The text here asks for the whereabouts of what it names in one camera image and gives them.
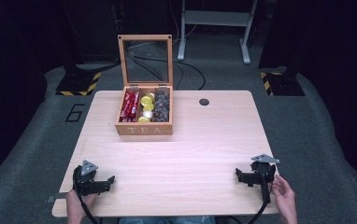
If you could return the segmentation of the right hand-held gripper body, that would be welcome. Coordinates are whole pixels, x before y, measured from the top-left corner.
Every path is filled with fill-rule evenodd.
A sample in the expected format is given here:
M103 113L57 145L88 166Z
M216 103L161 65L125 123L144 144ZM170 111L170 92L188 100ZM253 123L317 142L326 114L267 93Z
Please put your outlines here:
M250 183L250 186L253 187L255 184L260 185L263 202L270 203L268 184L274 181L277 170L276 165L280 163L280 160L266 154L261 154L251 159L253 163L250 167L253 171L254 180Z

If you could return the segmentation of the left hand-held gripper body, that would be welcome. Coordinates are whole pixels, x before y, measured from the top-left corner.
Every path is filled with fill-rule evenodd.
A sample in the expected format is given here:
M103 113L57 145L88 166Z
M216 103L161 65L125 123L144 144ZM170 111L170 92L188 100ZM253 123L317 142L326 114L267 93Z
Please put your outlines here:
M97 182L105 181L95 181L94 177L96 175L97 165L90 161L84 160L81 165L79 165L73 173L73 189L80 196L87 196L93 193L93 184Z

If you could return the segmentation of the person's left hand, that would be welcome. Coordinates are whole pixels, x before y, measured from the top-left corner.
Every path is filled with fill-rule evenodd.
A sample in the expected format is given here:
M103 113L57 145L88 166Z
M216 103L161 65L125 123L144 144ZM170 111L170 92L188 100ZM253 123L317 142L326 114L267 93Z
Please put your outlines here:
M96 194L90 194L82 196L81 199L88 207L91 207L96 197ZM79 196L74 189L71 189L66 195L66 212L69 218L85 217L85 211L82 208Z

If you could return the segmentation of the person's right hand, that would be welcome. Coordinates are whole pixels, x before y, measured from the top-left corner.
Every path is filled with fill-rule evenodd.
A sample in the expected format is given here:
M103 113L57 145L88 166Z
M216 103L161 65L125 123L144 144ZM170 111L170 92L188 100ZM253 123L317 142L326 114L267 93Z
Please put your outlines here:
M280 214L285 218L296 216L296 198L290 184L280 175L272 183L272 192Z

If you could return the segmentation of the wooden box with glass lid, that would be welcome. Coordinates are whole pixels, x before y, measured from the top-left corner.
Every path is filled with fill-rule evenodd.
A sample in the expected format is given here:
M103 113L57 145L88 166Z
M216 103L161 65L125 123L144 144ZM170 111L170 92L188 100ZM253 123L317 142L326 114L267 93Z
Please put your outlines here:
M123 94L116 121L120 135L171 135L173 133L173 60L171 35L119 35ZM120 120L126 92L140 92L135 122ZM140 99L157 91L170 96L168 122L137 122L143 117Z

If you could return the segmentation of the person's blue jeans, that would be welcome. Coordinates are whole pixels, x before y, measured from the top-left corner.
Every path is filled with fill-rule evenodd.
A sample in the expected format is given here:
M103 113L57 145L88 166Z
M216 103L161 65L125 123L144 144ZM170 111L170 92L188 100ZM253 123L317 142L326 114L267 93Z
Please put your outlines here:
M215 217L121 217L118 224L216 224Z

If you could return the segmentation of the red stick packet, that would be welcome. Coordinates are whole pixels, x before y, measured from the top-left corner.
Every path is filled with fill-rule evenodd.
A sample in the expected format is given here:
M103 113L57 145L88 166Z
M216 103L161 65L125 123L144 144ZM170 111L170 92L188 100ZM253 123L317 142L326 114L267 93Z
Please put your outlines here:
M135 92L135 98L134 98L131 113L130 113L130 122L136 121L136 113L137 113L139 95L140 95L139 91Z
M131 100L132 100L132 93L128 91L125 93L125 97L124 97L124 101L123 101L123 105L122 105L122 109L121 109L121 113L120 113L120 120L124 120L127 118L128 108L130 107Z
M126 117L125 117L125 121L126 122L130 122L131 118L133 117L133 113L132 113L132 110L133 110L133 106L135 104L135 98L136 98L136 93L135 92L127 92L130 94L130 98L129 98L129 105L127 106L126 108Z

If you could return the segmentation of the pile of dark wrapped sweets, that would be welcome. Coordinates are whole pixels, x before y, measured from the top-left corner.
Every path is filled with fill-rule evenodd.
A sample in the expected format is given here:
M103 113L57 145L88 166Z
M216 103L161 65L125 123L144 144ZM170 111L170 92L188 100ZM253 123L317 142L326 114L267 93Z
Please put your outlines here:
M155 122L168 122L170 111L170 96L167 92L157 91L154 102L153 120Z

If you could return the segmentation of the black base with hazard stripes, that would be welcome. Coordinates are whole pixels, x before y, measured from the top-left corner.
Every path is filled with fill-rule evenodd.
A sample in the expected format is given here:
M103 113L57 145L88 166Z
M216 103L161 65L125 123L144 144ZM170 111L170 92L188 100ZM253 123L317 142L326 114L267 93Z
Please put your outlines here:
M286 68L282 73L262 72L261 78L266 93L270 96L305 96L296 75L296 71Z
M99 69L82 69L76 65L65 66L64 70L64 77L56 88L57 95L90 95L101 76Z

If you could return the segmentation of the grey metal bracket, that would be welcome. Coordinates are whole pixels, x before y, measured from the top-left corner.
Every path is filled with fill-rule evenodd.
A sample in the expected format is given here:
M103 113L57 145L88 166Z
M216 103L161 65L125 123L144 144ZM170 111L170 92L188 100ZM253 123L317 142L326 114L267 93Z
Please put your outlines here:
M65 199L68 192L58 192L55 195L49 196L46 200L47 203L54 203L58 199Z

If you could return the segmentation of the grey metal stand frame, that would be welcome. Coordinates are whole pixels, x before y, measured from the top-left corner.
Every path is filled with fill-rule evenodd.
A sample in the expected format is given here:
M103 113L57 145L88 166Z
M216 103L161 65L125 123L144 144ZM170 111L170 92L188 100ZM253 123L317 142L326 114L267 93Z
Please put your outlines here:
M179 61L185 59L186 49L186 26L187 25L215 25L215 26L232 26L244 27L245 33L243 38L239 40L242 60L245 65L250 64L250 54L248 47L248 40L250 36L250 29L252 26L255 10L257 8L258 0L250 0L249 12L224 12L224 11L204 11L204 10L187 10L186 0L181 1L181 19L180 19L180 36L178 56Z

